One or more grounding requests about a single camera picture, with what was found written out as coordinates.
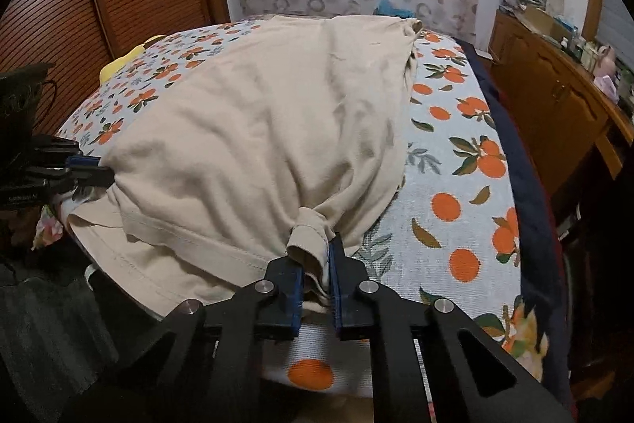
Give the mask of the beige t-shirt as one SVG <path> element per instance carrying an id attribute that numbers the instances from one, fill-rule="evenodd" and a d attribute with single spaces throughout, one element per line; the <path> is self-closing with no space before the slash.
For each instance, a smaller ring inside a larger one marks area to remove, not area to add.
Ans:
<path id="1" fill-rule="evenodd" d="M 416 19 L 275 16 L 189 73 L 103 157 L 68 217 L 100 270 L 163 317 L 228 300 L 288 256 L 318 297 L 399 189 Z"/>

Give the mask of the dark navy bed sheet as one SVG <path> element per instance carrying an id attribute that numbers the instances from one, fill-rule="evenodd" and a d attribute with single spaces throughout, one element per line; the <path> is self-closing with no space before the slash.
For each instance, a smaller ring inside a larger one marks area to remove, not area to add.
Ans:
<path id="1" fill-rule="evenodd" d="M 548 197 L 524 148 L 516 123 L 507 112 L 504 99 L 477 56 L 476 49 L 463 40 L 457 43 L 468 58 L 483 91 L 508 159 L 519 220 L 521 296 L 525 309 L 536 315 L 539 336 L 547 336 L 549 343 L 540 383 L 566 409 L 575 412 L 567 367 L 569 328 L 562 248 Z"/>

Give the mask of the orange print grey blanket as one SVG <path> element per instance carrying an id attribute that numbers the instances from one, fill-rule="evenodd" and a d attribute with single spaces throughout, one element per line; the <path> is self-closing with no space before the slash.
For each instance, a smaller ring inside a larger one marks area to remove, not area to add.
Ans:
<path id="1" fill-rule="evenodd" d="M 269 18 L 246 19 L 174 33 L 129 62 L 85 100 L 57 136 L 80 144 L 85 155 L 103 157 L 139 114 L 157 105 L 190 70 L 235 42 L 273 26 Z M 537 380 L 543 379 L 547 336 L 520 294 L 519 226 L 508 159 L 488 103 L 461 46 L 451 36 L 423 31 L 415 44 L 417 71 L 409 105 L 404 184 L 386 211 L 363 235 L 353 258 L 367 274 L 405 299 L 426 303 L 447 297 L 470 316 Z M 119 216 L 97 224 L 80 216 L 94 197 L 60 201 L 59 217 L 98 267 L 114 272 L 131 294 L 142 294 L 149 313 L 162 314 L 185 294 L 205 302 L 229 288 L 186 273 L 171 252 L 124 244 Z M 332 318 L 309 308 L 300 335 L 263 351 L 263 378 L 296 389 L 370 398 L 368 343 L 342 343 Z"/>

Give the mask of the floral bed quilt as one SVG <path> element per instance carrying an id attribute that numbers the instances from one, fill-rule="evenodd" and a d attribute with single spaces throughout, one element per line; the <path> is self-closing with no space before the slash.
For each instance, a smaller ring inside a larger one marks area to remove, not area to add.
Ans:
<path id="1" fill-rule="evenodd" d="M 63 235 L 63 225 L 56 218 L 48 205 L 41 209 L 40 218 L 36 224 L 33 237 L 32 250 L 42 249 L 52 244 Z"/>

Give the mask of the long wooden cabinet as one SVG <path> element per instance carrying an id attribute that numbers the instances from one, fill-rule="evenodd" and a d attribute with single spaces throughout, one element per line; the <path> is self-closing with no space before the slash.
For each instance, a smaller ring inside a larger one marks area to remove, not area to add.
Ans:
<path id="1" fill-rule="evenodd" d="M 517 18 L 495 14 L 491 76 L 550 197 L 598 151 L 617 175 L 633 144 L 633 123 L 592 76 Z"/>

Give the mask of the yellow plush toy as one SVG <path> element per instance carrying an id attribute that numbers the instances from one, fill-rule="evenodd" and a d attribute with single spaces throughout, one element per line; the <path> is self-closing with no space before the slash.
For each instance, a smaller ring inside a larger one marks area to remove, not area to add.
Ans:
<path id="1" fill-rule="evenodd" d="M 146 40 L 144 43 L 140 45 L 136 45 L 136 47 L 133 47 L 133 49 L 131 49 L 130 52 L 126 53 L 124 56 L 118 57 L 114 59 L 113 61 L 111 61 L 110 63 L 106 64 L 100 70 L 100 73 L 99 73 L 100 84 L 101 85 L 106 84 L 112 78 L 114 74 L 116 74 L 122 68 L 125 68 L 125 66 L 129 62 L 133 61 L 138 56 L 142 55 L 145 52 L 145 50 L 148 49 L 148 47 L 151 47 L 151 45 L 162 40 L 162 38 L 163 38 L 163 35 L 153 36 L 152 38 L 149 38 L 148 40 Z"/>

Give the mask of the pink kettle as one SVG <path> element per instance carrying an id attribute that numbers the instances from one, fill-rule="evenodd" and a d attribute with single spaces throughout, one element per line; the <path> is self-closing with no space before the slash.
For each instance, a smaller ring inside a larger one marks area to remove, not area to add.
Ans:
<path id="1" fill-rule="evenodd" d="M 614 78 L 617 71 L 616 52 L 610 45 L 601 46 L 598 50 L 593 75 L 595 77 L 608 76 Z"/>

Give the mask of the open cardboard box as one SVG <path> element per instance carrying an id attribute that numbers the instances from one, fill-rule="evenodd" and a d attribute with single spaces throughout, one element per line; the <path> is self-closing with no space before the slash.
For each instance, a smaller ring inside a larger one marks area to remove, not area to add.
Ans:
<path id="1" fill-rule="evenodd" d="M 537 6 L 528 5 L 524 10 L 516 11 L 515 15 L 524 27 L 527 27 L 535 34 L 549 36 L 549 38 L 553 38 L 558 43 L 563 38 L 568 41 L 572 38 L 572 32 L 569 29 L 566 29 L 560 21 L 557 21 Z"/>

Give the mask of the stack of folded cloths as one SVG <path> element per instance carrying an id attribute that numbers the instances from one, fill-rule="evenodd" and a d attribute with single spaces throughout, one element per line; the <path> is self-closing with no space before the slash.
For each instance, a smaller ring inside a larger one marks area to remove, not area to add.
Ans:
<path id="1" fill-rule="evenodd" d="M 500 0 L 498 8 L 507 14 L 523 13 L 529 6 L 543 9 L 544 3 L 540 0 Z"/>

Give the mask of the grey window blind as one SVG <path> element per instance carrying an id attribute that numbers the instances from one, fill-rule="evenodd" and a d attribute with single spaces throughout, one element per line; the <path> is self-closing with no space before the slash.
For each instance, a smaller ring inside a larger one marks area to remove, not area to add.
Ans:
<path id="1" fill-rule="evenodd" d="M 634 21 L 622 0 L 602 0 L 596 39 L 614 48 L 617 58 L 634 68 Z"/>

